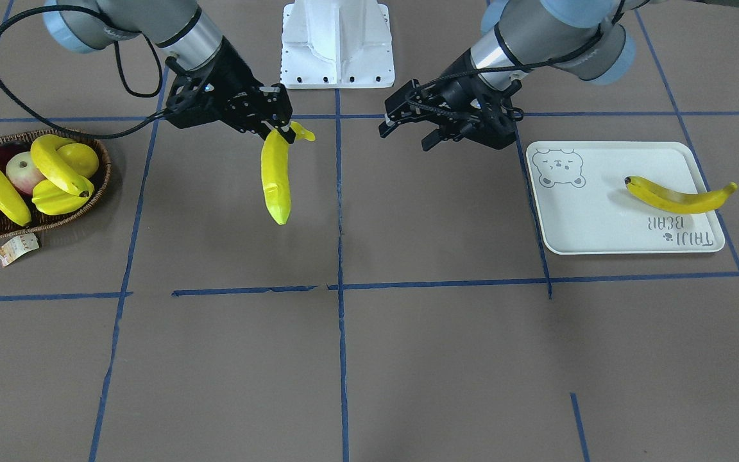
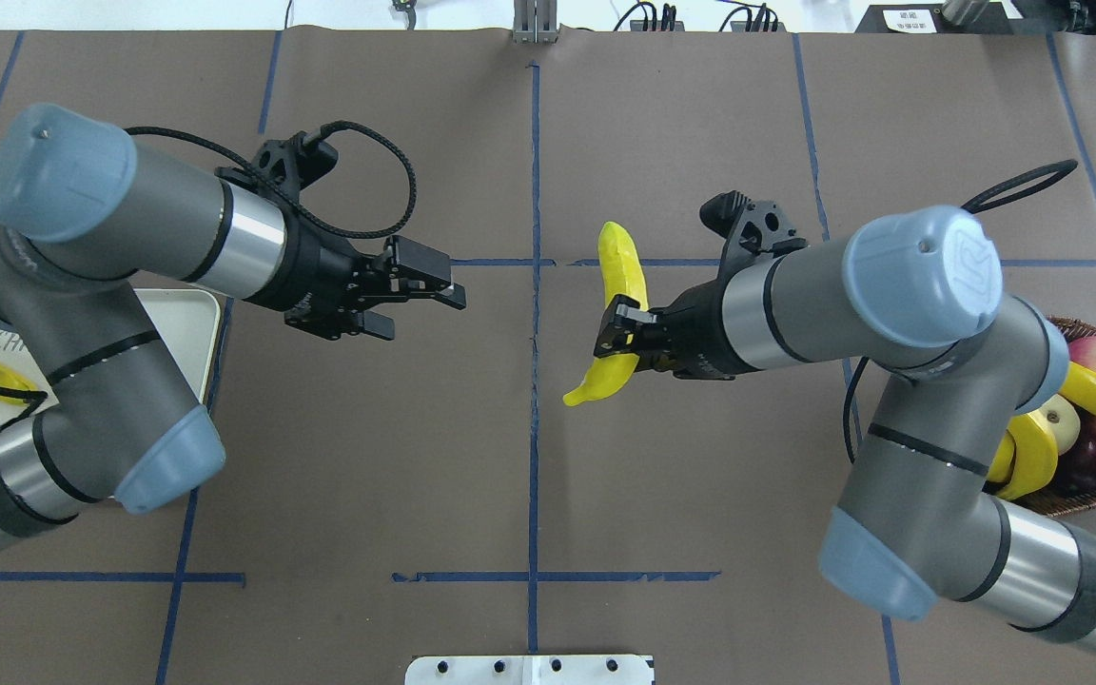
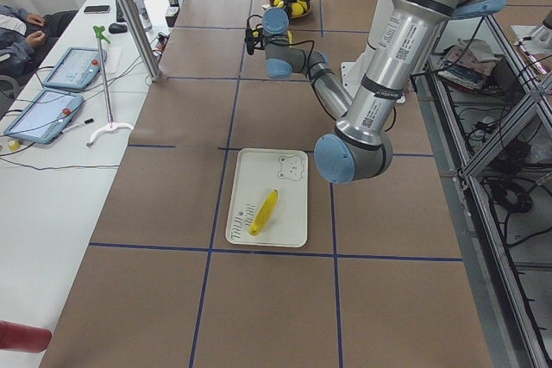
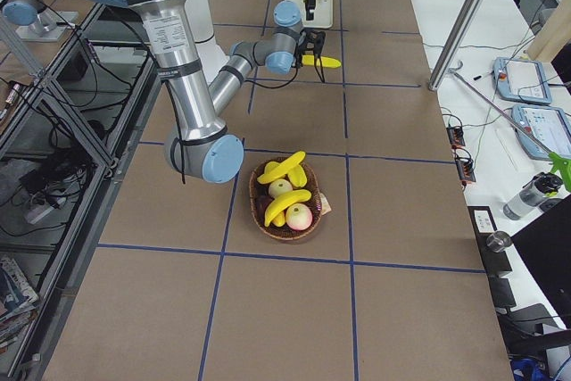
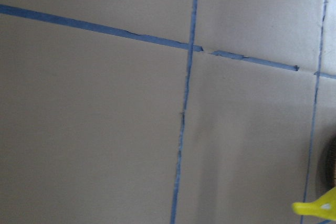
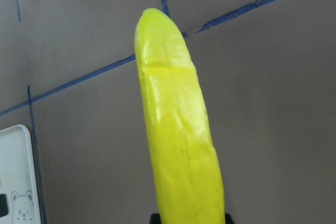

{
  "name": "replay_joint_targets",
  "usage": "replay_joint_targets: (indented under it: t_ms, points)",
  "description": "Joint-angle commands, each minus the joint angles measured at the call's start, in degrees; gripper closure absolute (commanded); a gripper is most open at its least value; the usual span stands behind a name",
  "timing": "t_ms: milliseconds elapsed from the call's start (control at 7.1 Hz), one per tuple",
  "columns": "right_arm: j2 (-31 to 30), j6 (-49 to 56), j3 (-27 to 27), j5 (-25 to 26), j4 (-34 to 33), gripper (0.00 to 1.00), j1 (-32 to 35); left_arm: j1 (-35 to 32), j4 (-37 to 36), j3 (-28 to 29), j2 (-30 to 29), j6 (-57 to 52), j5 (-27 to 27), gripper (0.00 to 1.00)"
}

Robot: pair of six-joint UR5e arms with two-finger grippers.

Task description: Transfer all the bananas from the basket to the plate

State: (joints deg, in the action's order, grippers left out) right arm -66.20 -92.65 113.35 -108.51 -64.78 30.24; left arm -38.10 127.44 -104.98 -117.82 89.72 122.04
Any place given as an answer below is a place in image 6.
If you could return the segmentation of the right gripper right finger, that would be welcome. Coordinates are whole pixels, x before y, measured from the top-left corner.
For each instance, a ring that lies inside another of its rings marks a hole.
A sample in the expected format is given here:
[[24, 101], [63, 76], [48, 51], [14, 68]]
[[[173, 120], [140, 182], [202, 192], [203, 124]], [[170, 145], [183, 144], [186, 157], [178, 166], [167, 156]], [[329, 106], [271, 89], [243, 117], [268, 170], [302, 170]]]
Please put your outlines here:
[[233, 221], [230, 214], [225, 214], [225, 223], [226, 224], [234, 224], [234, 221]]

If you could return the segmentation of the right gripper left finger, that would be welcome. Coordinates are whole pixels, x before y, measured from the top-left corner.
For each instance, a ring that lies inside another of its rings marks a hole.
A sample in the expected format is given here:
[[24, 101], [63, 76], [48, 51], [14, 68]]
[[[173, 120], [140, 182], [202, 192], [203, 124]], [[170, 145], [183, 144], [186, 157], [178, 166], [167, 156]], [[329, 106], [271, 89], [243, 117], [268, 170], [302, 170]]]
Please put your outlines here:
[[150, 216], [150, 224], [161, 224], [161, 218], [159, 213], [153, 213]]

